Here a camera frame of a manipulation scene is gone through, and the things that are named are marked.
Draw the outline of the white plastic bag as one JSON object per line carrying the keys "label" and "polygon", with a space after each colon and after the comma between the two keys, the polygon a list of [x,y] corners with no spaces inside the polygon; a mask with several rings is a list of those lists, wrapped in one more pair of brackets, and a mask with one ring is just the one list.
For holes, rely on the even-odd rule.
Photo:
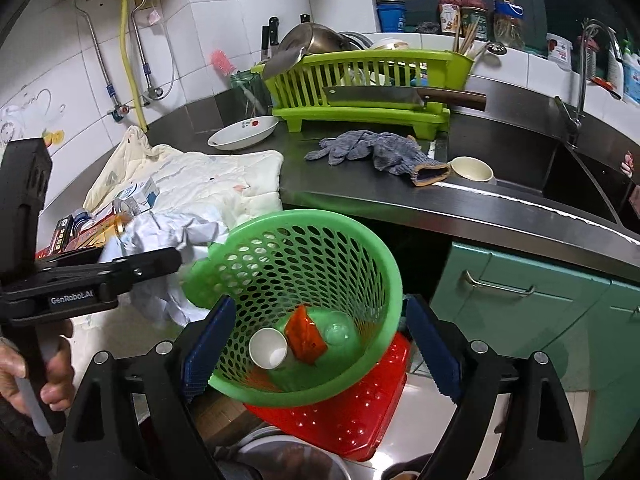
{"label": "white plastic bag", "polygon": [[[214,243],[223,243],[229,234],[215,207],[196,212],[154,212],[134,217],[125,231],[111,237],[103,248],[100,263],[139,255],[157,249],[175,248],[185,266],[208,255]],[[206,317],[206,310],[186,299],[180,280],[183,270],[134,285],[130,301],[140,313],[158,327],[174,323],[180,327]]]}

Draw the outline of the white paper cup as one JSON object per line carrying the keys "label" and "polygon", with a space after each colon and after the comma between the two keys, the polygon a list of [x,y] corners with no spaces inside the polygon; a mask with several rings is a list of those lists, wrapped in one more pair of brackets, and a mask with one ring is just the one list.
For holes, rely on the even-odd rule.
{"label": "white paper cup", "polygon": [[288,359],[288,342],[275,328],[265,327],[250,337],[248,353],[252,362],[262,370],[275,370]]}

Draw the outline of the white milk carton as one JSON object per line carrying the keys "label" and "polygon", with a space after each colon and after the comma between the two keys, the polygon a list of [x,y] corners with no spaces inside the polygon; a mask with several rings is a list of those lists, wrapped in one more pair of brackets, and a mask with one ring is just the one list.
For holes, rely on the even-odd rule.
{"label": "white milk carton", "polygon": [[152,178],[130,184],[114,198],[114,211],[137,216],[153,208],[160,191]]}

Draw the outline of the chrome kitchen faucet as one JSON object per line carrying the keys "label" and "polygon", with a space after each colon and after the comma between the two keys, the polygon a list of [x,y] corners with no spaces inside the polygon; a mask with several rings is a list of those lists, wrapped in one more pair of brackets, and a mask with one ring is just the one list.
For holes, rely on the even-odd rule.
{"label": "chrome kitchen faucet", "polygon": [[582,34],[580,35],[579,41],[577,105],[571,107],[559,96],[553,99],[565,122],[567,131],[566,143],[571,148],[577,148],[578,136],[582,128],[582,118],[584,118],[587,82],[589,81],[587,77],[587,46],[589,40],[597,36],[598,32],[604,32],[608,37],[608,72],[613,75],[613,81],[608,81],[604,88],[613,99],[620,101],[624,95],[624,59],[616,32],[612,27],[608,27],[608,25],[605,25],[596,18],[588,18],[584,26],[582,26]]}

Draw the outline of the green perforated trash basket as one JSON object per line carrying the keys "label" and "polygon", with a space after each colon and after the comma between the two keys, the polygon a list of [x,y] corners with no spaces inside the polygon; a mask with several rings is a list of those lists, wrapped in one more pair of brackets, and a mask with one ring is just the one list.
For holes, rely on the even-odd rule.
{"label": "green perforated trash basket", "polygon": [[[236,307],[233,330],[209,385],[245,404],[288,408],[324,401],[366,376],[398,329],[402,284],[383,241],[335,212],[292,209],[250,220],[190,265],[181,287],[199,308],[220,297]],[[284,330],[306,308],[328,348],[305,364],[290,356],[275,370],[250,358],[250,337]]]}

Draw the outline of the steel pot in rack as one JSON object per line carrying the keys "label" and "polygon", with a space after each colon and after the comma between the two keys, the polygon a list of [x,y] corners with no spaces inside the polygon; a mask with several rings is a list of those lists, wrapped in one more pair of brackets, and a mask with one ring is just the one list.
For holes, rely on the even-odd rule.
{"label": "steel pot in rack", "polygon": [[293,27],[281,40],[278,51],[305,47],[308,54],[349,51],[352,45],[345,36],[329,27],[308,22]]}

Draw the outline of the blue plastic container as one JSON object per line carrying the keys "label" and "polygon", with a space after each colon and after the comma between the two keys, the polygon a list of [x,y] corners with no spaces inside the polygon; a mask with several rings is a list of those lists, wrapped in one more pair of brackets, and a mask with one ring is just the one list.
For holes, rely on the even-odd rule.
{"label": "blue plastic container", "polygon": [[405,0],[375,0],[375,3],[382,32],[405,31]]}

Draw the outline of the pink bottle brush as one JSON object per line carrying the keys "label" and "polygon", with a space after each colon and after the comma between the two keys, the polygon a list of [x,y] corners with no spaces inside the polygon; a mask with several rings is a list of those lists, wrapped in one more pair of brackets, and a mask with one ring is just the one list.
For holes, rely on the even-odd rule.
{"label": "pink bottle brush", "polygon": [[226,78],[230,78],[236,73],[236,67],[223,50],[215,50],[212,52],[210,55],[210,64],[212,64],[217,73],[220,73],[221,76]]}

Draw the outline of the steel sink basin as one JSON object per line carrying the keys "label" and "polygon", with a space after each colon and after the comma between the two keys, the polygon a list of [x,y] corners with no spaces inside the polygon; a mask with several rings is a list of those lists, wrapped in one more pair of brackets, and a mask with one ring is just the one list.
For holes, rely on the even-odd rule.
{"label": "steel sink basin", "polygon": [[603,162],[560,144],[544,177],[542,195],[639,233],[639,214],[629,199],[634,181]]}

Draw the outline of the red perforated plastic basket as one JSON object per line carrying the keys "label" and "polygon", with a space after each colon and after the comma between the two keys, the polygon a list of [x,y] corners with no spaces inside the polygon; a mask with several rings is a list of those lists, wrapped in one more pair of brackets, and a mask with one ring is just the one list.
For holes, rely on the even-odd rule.
{"label": "red perforated plastic basket", "polygon": [[407,381],[410,344],[396,334],[382,359],[356,385],[331,399],[297,408],[247,409],[289,436],[365,462],[375,453],[390,426]]}

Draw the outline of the green cabinet drawer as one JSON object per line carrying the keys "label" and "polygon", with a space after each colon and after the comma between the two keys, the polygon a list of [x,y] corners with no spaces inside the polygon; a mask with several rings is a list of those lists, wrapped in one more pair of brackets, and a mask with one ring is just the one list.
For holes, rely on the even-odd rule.
{"label": "green cabinet drawer", "polygon": [[[520,297],[476,289],[463,278],[519,288]],[[558,338],[608,290],[611,282],[587,273],[469,245],[451,245],[431,309],[456,324],[467,340],[482,340],[502,356],[526,358]]]}

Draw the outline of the lime green dish rack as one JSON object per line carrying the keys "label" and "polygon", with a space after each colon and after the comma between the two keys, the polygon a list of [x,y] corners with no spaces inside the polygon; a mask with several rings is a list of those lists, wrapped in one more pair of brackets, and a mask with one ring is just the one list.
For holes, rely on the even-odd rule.
{"label": "lime green dish rack", "polygon": [[449,129],[451,107],[486,108],[484,94],[464,88],[472,65],[451,51],[369,49],[308,55],[272,77],[266,64],[252,71],[291,132],[304,122],[367,122],[410,127],[433,140]]}

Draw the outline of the orange snack wrapper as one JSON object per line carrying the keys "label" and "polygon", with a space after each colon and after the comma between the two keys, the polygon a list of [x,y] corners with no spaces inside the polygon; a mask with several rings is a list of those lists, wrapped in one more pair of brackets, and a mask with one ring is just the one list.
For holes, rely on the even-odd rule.
{"label": "orange snack wrapper", "polygon": [[328,345],[304,304],[296,307],[285,325],[284,334],[294,358],[304,364],[314,365],[328,351]]}

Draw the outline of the grey knitted work glove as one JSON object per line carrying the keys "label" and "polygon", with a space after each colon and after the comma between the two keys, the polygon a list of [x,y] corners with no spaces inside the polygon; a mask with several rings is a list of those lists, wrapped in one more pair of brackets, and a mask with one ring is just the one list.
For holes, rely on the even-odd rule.
{"label": "grey knitted work glove", "polygon": [[425,188],[447,179],[451,167],[428,156],[412,136],[350,130],[334,138],[324,138],[318,150],[308,152],[306,162],[326,159],[330,166],[343,162],[370,160],[373,167],[386,174],[401,177],[416,188]]}

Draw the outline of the green chopstick holder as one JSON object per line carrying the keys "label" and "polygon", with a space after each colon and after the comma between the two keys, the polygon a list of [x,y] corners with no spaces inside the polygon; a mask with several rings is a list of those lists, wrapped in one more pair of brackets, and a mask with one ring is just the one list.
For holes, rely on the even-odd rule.
{"label": "green chopstick holder", "polygon": [[468,80],[474,61],[457,52],[448,52],[446,63],[445,88],[450,90],[463,90]]}

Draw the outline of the white shallow bowl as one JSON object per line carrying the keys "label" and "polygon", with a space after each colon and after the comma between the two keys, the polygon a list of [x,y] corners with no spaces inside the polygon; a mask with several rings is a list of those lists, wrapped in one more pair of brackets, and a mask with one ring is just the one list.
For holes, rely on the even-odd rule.
{"label": "white shallow bowl", "polygon": [[279,119],[274,116],[259,116],[235,122],[214,133],[207,145],[218,151],[235,152],[249,148],[267,139],[277,128]]}

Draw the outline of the cream quilted cloth mat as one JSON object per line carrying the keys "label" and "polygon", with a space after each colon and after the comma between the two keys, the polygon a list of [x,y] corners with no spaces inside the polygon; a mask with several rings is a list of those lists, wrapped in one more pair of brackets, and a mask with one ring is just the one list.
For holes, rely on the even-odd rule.
{"label": "cream quilted cloth mat", "polygon": [[182,152],[168,144],[149,144],[138,127],[129,127],[82,206],[96,212],[128,185],[152,180],[160,191],[152,211],[195,214],[220,220],[229,229],[282,209],[277,151],[243,155]]}

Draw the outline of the cream ceramic cup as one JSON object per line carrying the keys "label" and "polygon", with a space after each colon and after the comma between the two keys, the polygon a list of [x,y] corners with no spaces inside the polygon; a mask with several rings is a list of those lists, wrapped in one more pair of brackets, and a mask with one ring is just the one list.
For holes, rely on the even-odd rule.
{"label": "cream ceramic cup", "polygon": [[473,182],[495,183],[496,178],[491,166],[471,156],[458,156],[450,162],[450,167],[463,179]]}

